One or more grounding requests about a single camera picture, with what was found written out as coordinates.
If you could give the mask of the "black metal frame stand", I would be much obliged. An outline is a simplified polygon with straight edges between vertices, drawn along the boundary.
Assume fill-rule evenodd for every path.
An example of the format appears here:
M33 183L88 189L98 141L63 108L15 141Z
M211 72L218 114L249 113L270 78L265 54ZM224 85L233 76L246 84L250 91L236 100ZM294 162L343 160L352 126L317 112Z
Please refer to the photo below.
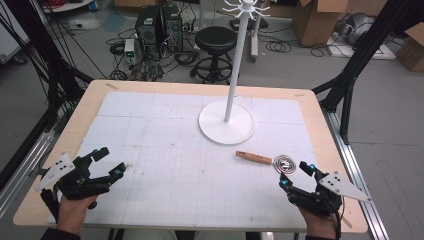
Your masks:
M93 81L92 77L63 58L30 0L3 0L3 4L8 7L32 44L29 47L11 25L0 17L0 24L24 50L39 79L48 85L48 108L0 172L0 191L11 181L35 140L57 122L59 108L65 102L79 101L82 98L85 90L78 84L77 79L84 83Z
M314 94L328 90L326 97L319 101L320 106L327 112L335 113L338 104L343 102L339 134L347 145L349 145L348 130L356 80L387 36L417 1L388 0L343 70L335 78L312 89Z

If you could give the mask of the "white grid mat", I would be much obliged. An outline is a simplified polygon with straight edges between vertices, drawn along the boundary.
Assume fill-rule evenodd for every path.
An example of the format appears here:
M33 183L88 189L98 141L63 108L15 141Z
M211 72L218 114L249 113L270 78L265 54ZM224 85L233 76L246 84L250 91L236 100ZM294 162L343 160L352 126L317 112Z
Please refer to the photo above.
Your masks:
M200 130L198 116L211 96L110 92L79 148L106 147L90 167L104 176L119 163L127 170L99 196L91 226L285 231L302 229L299 211L279 187L271 165L237 157L246 151L295 162L315 160L306 123L295 100L237 97L255 120L253 135L221 145Z

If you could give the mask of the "grey rounded appliance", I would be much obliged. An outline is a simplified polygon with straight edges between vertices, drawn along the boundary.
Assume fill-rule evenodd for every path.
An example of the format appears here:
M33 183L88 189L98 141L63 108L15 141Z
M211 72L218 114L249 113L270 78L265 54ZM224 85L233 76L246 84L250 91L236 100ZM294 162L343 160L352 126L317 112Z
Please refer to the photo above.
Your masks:
M369 31L374 21L374 17L365 13L347 13L336 22L334 32L349 44L355 45Z

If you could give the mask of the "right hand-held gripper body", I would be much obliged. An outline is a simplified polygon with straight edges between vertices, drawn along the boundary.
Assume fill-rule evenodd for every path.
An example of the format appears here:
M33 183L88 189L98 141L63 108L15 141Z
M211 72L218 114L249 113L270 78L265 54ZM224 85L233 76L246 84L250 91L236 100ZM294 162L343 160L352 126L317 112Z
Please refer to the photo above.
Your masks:
M314 192L307 192L293 185L293 191L287 193L287 197L293 205L306 209L319 217L335 214L342 205L343 197L372 202L367 194L338 172L323 174L323 178L317 182Z

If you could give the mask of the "white metal post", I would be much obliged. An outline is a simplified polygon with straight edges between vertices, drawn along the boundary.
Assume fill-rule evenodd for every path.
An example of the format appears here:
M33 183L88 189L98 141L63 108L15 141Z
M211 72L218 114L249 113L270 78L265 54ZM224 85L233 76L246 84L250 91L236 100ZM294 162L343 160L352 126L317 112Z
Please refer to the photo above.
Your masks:
M260 19L261 17L257 15L254 19L254 25L252 29L251 34L251 61L253 63L256 62L256 59L258 58L258 29L260 25Z

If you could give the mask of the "small cardboard box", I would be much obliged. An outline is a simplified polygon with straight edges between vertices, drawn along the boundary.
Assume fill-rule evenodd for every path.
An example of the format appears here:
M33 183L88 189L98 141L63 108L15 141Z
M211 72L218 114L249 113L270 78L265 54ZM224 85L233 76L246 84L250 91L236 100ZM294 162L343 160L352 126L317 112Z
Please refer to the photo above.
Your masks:
M408 39L396 52L396 58L411 72L424 72L424 22L407 29Z

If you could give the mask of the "black round stool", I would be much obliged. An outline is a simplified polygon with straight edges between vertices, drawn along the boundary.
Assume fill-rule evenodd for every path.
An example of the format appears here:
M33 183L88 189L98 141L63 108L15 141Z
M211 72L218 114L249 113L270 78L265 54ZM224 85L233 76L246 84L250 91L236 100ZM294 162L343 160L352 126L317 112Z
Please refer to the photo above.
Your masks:
M222 26L206 27L196 34L195 43L209 57L200 59L190 76L199 77L203 84L224 81L229 85L233 68L229 52L236 47L237 34Z

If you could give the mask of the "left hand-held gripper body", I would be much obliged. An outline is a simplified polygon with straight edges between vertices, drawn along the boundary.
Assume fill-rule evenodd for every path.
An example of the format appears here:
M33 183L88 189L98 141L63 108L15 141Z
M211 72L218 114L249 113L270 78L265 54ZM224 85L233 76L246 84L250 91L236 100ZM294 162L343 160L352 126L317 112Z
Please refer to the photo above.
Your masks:
M108 176L90 178L92 162L88 154L72 160L63 152L50 168L41 171L41 180L34 190L40 193L55 220L59 218L58 192L69 200L81 200L109 191Z

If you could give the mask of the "white hook stand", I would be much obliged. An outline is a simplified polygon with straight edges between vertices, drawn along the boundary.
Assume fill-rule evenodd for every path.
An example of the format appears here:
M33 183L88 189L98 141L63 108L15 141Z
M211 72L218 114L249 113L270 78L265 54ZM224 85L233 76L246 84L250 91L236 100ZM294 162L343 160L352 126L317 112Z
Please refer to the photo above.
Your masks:
M268 10L268 7L256 7L257 1L239 0L238 4L231 4L225 1L228 6L232 6L232 9L224 10L227 12L237 11L237 18L240 20L228 97L226 101L215 101L206 105L198 117L198 125L201 132L209 140L218 144L241 144L248 140L255 130L253 115L246 107L235 102L235 92L245 45L248 20L254 19L254 14L262 16L262 11Z

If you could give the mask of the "small grey power box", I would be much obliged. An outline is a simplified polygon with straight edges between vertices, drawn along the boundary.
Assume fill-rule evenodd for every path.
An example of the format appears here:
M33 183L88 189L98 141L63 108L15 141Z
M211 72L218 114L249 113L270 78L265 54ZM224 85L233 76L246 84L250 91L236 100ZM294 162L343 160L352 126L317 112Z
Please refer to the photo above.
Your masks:
M133 66L136 64L135 41L133 39L125 40L124 54L126 57L127 64L129 66Z

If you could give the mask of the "large cardboard box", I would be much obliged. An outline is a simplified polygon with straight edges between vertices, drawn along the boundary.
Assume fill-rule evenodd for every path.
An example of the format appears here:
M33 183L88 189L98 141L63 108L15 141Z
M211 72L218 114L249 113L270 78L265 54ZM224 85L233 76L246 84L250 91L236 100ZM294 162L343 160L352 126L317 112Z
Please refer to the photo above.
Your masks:
M324 46L348 0L298 0L292 27L302 46Z

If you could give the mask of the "wooden-handled metal strainer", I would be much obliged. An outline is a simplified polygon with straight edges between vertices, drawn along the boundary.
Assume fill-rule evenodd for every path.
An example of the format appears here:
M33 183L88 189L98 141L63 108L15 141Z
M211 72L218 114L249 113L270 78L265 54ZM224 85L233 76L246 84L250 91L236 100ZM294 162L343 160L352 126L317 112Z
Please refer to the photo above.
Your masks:
M278 155L275 158L270 158L245 151L237 151L236 155L245 160L272 165L278 173L292 174L296 170L296 163L287 155Z

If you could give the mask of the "aluminium rail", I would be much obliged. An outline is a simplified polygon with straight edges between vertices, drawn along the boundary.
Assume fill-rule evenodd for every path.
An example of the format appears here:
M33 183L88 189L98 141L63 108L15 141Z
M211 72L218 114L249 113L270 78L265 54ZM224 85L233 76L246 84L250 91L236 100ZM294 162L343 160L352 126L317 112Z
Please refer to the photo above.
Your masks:
M15 201L26 181L34 175L33 170L46 156L54 139L54 132L42 132L35 141L29 144L29 150L23 154L22 162L7 181L5 187L0 191L0 219Z
M329 129L332 133L335 144L341 156L344 168L347 172L349 180L360 190L368 196L371 193L368 189L367 183L363 177L361 169L357 163L354 152L349 144L346 144L339 133L340 120L336 113L329 113L323 111L323 115L327 121ZM364 213L368 229L372 235L373 240L390 240L383 221L378 213L377 207L373 202L360 202L361 210Z

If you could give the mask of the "person's left hand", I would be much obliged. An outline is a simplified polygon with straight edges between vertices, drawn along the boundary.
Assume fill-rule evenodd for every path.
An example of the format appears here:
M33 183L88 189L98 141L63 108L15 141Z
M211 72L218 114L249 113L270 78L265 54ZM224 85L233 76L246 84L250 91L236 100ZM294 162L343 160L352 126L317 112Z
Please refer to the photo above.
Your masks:
M57 228L71 234L80 235L88 208L96 200L96 196L81 200L69 200L63 196L60 200Z

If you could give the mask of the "person's right hand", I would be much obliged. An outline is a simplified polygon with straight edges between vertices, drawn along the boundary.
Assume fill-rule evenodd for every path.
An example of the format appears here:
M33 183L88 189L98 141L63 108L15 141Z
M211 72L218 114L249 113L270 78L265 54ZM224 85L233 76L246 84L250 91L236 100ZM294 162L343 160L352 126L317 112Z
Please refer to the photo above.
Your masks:
M336 228L331 220L317 217L303 208L299 211L306 223L305 240L336 240Z

